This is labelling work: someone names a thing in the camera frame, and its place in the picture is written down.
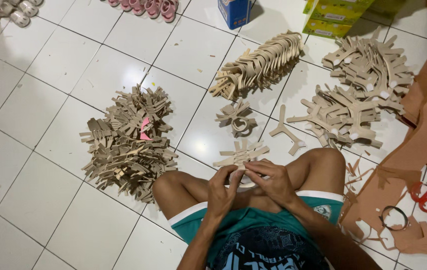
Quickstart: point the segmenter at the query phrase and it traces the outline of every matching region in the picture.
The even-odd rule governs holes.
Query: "white tile floor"
[[[427,58],[427,9],[418,2],[407,5],[393,23],[366,14],[352,31],[369,37],[381,26],[381,38],[397,35],[396,47],[405,49],[407,64],[417,65],[418,71]],[[164,120],[174,127],[167,137],[179,154],[178,168],[210,179],[216,172],[212,162],[221,159],[218,151],[234,147],[230,127],[213,121],[229,103],[207,93],[216,71],[280,32],[300,31],[303,5],[303,0],[257,0],[253,21],[234,31],[226,27],[215,0],[180,0],[170,24],[99,0],[45,0],[38,17],[23,29],[2,19],[0,269],[175,269],[187,245],[155,206],[84,182],[81,168],[90,155],[78,133],[87,130],[88,119],[103,116],[115,91],[128,91],[137,83],[161,86],[174,110]],[[285,145],[291,144],[287,136],[270,137],[280,106],[288,105],[289,116],[304,115],[300,100],[311,99],[317,84],[338,84],[320,64],[338,47],[316,36],[304,35],[304,40],[304,54],[288,75],[271,89],[244,97],[252,107],[249,116],[257,120],[249,141],[263,139],[270,147],[264,157],[279,164],[321,147],[304,123],[288,126],[308,145],[295,156],[286,152]],[[382,149],[342,149],[350,163],[364,150],[371,153],[362,155],[361,171],[376,166],[407,131],[387,113],[373,129],[384,142]],[[427,168],[424,178],[427,182]],[[359,191],[362,185],[354,187]],[[399,206],[426,218],[408,197]],[[381,235],[391,238],[388,231]],[[376,241],[366,241],[362,248],[384,270],[427,268],[427,255],[386,251]]]

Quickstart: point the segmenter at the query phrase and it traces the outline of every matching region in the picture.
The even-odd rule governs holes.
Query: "leg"
[[[331,148],[307,151],[286,165],[296,190],[343,194],[345,159]],[[167,219],[208,200],[208,181],[181,171],[168,171],[153,184],[153,196]],[[277,213],[281,210],[260,188],[238,193],[232,209],[255,207]]]
[[[181,171],[168,171],[153,183],[153,196],[167,219],[208,200],[208,181]],[[277,213],[282,210],[260,188],[237,193],[232,210],[255,207]]]
[[[285,167],[295,190],[344,194],[345,159],[336,149],[309,150]]]

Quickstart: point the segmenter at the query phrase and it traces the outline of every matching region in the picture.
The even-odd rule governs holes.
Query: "white trim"
[[[317,198],[323,198],[323,199],[330,199],[335,200],[339,202],[344,202],[344,196],[332,192],[325,192],[325,191],[316,191],[316,190],[300,190],[297,191],[297,196],[304,196],[304,197],[317,197]]]
[[[180,214],[177,214],[173,218],[169,219],[168,224],[170,224],[170,226],[173,226],[174,224],[181,221],[182,219],[192,215],[193,213],[195,213],[199,210],[205,209],[205,208],[207,208],[207,202],[201,202],[199,204],[191,206],[191,207],[183,210]]]

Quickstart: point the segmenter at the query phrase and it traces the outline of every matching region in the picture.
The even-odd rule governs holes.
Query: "cardboard box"
[[[251,8],[252,0],[218,0],[218,9],[232,30],[250,22]]]
[[[315,0],[307,0],[306,4],[305,4],[305,8],[303,11],[303,14],[309,14],[310,10],[313,7],[313,3],[315,2]]]
[[[309,19],[351,26],[373,2],[374,0],[314,0],[308,15]]]
[[[307,19],[303,33],[319,36],[323,38],[336,39],[343,37],[352,28],[351,25],[344,25],[335,22]]]

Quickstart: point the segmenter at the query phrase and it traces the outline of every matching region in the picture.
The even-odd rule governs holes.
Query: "blue box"
[[[250,22],[251,8],[252,0],[218,0],[218,9],[232,30]]]

